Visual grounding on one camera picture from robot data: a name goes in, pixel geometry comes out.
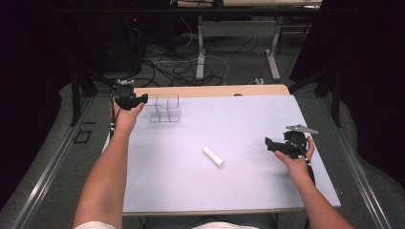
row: shirt sleeve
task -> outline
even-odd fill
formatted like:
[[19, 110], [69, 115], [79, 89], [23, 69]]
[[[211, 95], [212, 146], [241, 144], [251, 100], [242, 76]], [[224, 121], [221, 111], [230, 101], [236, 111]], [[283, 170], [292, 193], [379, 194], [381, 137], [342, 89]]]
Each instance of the shirt sleeve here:
[[259, 229], [257, 227], [239, 226], [228, 222], [208, 222], [192, 229]]
[[116, 227], [100, 221], [89, 221], [76, 226], [75, 229], [116, 229]]

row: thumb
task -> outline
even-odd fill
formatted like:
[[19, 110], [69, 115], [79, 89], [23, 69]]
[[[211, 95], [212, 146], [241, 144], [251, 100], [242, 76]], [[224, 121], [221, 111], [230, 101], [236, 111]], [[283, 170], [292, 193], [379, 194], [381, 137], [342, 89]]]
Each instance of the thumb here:
[[141, 102], [137, 105], [136, 108], [131, 109], [131, 112], [134, 112], [136, 115], [139, 115], [139, 113], [143, 110], [143, 106], [144, 106], [144, 103]]

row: wrist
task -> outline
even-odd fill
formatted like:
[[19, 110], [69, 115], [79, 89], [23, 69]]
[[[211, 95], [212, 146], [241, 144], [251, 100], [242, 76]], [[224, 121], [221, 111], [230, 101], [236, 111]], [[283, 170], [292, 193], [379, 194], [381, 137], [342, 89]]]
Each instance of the wrist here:
[[298, 189], [298, 191], [301, 192], [308, 188], [315, 187], [315, 184], [313, 183], [312, 179], [310, 179], [310, 177], [307, 176], [307, 177], [302, 177], [300, 180], [297, 180], [295, 182], [295, 187]]
[[130, 135], [131, 135], [131, 132], [129, 132], [129, 131], [124, 131], [124, 130], [121, 130], [121, 129], [116, 129], [114, 131], [114, 136], [116, 138], [129, 139]]

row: person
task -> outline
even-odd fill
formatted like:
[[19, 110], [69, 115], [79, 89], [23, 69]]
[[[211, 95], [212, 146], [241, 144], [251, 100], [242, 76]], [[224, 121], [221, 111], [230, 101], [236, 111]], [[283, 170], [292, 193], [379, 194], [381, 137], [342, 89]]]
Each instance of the person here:
[[[114, 136], [97, 160], [87, 177], [77, 204], [73, 227], [88, 228], [122, 228], [122, 209], [127, 177], [127, 159], [129, 137], [132, 133], [137, 116], [144, 104], [140, 103], [131, 111], [122, 110], [114, 102], [117, 122]], [[307, 138], [309, 147], [307, 157], [310, 160], [314, 152], [314, 143]], [[281, 152], [275, 156], [283, 161], [304, 202], [310, 227], [316, 228], [353, 228], [324, 198], [309, 177], [307, 164], [303, 157], [291, 159]], [[151, 218], [146, 220], [146, 228], [181, 228], [178, 218]], [[187, 228], [273, 228], [274, 221], [267, 214], [184, 217]]]

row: hand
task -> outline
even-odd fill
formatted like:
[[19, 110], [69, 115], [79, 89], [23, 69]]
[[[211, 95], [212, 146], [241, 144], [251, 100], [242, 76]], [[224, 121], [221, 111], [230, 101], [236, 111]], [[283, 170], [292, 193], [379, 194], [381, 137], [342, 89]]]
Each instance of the hand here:
[[[310, 161], [315, 147], [310, 136], [307, 137], [307, 142], [309, 145], [307, 149], [307, 157]], [[304, 157], [291, 159], [280, 151], [276, 151], [274, 154], [287, 165], [289, 175], [291, 176], [296, 188], [299, 189], [302, 185], [312, 183]]]
[[142, 111], [144, 104], [139, 103], [136, 108], [131, 111], [120, 109], [114, 100], [114, 111], [116, 116], [116, 134], [123, 133], [130, 135], [137, 123], [137, 116]]

